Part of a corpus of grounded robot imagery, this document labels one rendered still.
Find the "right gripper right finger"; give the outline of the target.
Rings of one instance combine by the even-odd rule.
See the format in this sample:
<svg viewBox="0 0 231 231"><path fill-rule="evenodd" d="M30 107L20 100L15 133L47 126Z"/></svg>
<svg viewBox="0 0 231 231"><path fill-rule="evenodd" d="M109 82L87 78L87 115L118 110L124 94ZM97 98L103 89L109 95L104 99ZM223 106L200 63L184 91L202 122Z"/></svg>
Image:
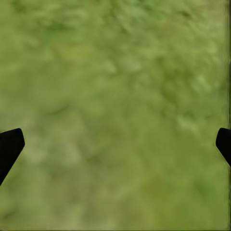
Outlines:
<svg viewBox="0 0 231 231"><path fill-rule="evenodd" d="M216 146L222 153L226 161L231 167L231 130L220 128L218 131Z"/></svg>

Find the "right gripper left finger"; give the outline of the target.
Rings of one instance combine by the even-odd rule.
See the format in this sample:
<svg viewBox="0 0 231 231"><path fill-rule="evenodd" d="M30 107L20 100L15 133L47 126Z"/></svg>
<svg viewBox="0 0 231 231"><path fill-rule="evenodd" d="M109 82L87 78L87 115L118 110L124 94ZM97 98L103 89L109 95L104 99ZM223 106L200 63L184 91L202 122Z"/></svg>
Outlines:
<svg viewBox="0 0 231 231"><path fill-rule="evenodd" d="M0 133L0 185L25 146L21 128Z"/></svg>

